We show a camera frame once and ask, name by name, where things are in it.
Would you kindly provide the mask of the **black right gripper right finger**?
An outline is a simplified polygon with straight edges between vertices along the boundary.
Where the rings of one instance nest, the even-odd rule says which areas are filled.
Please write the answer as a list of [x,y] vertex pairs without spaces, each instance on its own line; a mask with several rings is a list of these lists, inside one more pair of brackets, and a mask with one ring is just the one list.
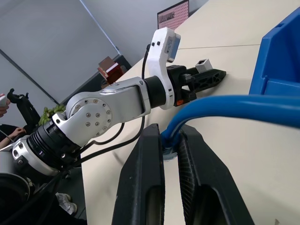
[[229,169],[193,127],[184,125],[177,148],[187,225],[252,225]]

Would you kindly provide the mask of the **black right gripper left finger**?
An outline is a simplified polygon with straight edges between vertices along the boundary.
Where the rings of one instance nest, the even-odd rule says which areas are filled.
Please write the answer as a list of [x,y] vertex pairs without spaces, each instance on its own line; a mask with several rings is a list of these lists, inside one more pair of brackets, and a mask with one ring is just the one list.
[[146,127],[120,172],[113,225],[162,225],[165,174],[158,124]]

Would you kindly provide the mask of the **bystander bare hand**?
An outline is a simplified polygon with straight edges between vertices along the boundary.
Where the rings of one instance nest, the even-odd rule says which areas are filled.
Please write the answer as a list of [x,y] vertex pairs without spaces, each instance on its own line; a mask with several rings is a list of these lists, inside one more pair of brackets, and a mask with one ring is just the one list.
[[0,117],[3,117],[9,108],[10,100],[7,98],[5,94],[0,95]]

